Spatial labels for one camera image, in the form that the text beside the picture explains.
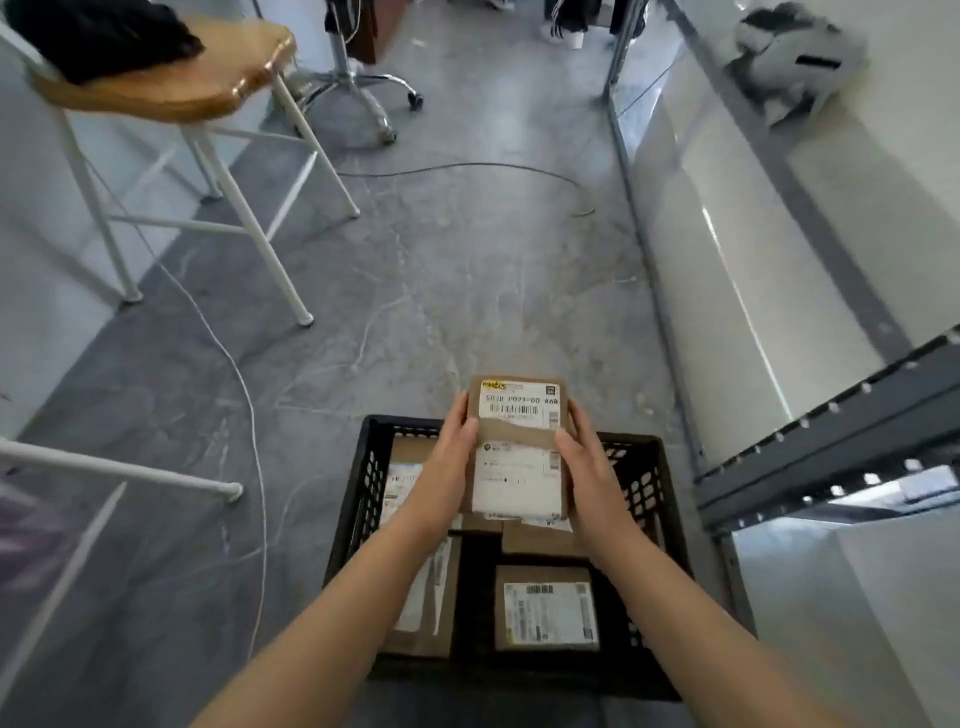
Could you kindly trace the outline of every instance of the concrete floor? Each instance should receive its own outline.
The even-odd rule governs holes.
[[[378,96],[399,141],[376,148],[349,98],[312,123],[338,168],[392,171],[499,160],[567,174],[497,169],[347,180],[363,216],[344,222],[314,174],[276,249],[316,324],[297,328],[252,245],[194,232],[165,257],[236,357],[257,414],[270,567],[259,645],[319,592],[365,415],[440,417],[474,372],[549,373],[603,429],[664,439],[698,576],[711,552],[696,530],[684,430],[599,93],[607,34],[571,54],[539,40],[539,4],[501,14],[472,0],[412,6],[384,64],[426,97]],[[234,167],[269,219],[299,161],[284,145]],[[229,220],[225,204],[201,217]],[[244,665],[260,588],[261,516],[251,428],[229,365],[160,272],[119,313],[24,435],[29,442],[238,480],[209,498],[132,486],[14,690],[19,726],[182,726]],[[115,485],[25,470],[10,481],[83,523]],[[384,713],[377,692],[396,695]],[[682,707],[595,697],[369,687],[358,724],[677,725]]]

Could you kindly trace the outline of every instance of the white label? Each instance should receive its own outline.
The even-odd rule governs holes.
[[[383,488],[383,507],[380,509],[380,525],[383,526],[403,505],[403,501],[414,489],[423,465],[411,463],[391,463],[387,468],[387,483]]]
[[[435,622],[433,625],[433,634],[440,634],[440,612],[444,607],[444,591],[446,590],[446,568],[450,565],[450,550],[453,548],[453,541],[449,537],[440,544],[437,552],[433,555],[433,599]]]
[[[567,519],[520,519],[520,521],[538,528],[556,528],[558,531],[573,533],[573,526]]]
[[[423,621],[423,602],[426,599],[426,584],[430,575],[430,559],[420,567],[414,583],[410,585],[407,600],[403,602],[403,611],[396,621],[394,629],[397,632],[419,632]]]
[[[558,518],[563,510],[560,455],[507,442],[477,448],[472,508],[499,516]]]
[[[510,644],[597,644],[587,582],[503,585]]]
[[[480,417],[539,429],[560,426],[560,387],[556,384],[485,379],[480,384],[479,405]]]

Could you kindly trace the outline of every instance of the cardboard box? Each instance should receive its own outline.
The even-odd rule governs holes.
[[[534,525],[526,521],[503,524],[503,552],[587,559],[587,550],[570,528],[570,521]]]
[[[499,566],[497,650],[600,649],[590,573],[579,567]]]
[[[481,375],[468,414],[480,419],[463,510],[511,517],[567,518],[570,476],[554,430],[570,430],[566,384],[548,376]]]
[[[449,657],[460,571],[460,537],[447,536],[414,579],[394,630],[380,652]]]
[[[403,466],[422,466],[430,458],[436,444],[436,437],[394,438],[384,502],[380,511],[380,525],[396,512],[420,475],[421,468]],[[450,524],[450,530],[464,533],[500,533],[503,531],[503,521],[488,519],[479,513],[461,513]]]

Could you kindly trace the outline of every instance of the hand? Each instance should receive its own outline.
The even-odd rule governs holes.
[[[573,476],[574,527],[590,561],[612,579],[620,543],[624,538],[642,536],[643,532],[630,515],[590,416],[573,400],[569,401],[569,412],[576,438],[558,429],[554,441]]]
[[[467,392],[461,392],[446,413],[440,438],[397,515],[404,514],[425,529],[436,546],[460,510],[467,487],[467,460],[477,439],[479,422],[467,416]]]

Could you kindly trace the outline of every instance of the office chair base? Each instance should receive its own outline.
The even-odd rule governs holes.
[[[329,36],[334,60],[332,71],[320,73],[301,69],[287,77],[287,84],[297,99],[297,106],[307,113],[321,96],[334,88],[342,88],[367,110],[376,125],[376,135],[380,142],[393,144],[396,141],[396,130],[390,123],[390,117],[366,86],[383,83],[403,86],[411,111],[423,108],[423,97],[406,81],[391,73],[354,73],[349,66],[344,40],[336,34],[331,33]]]

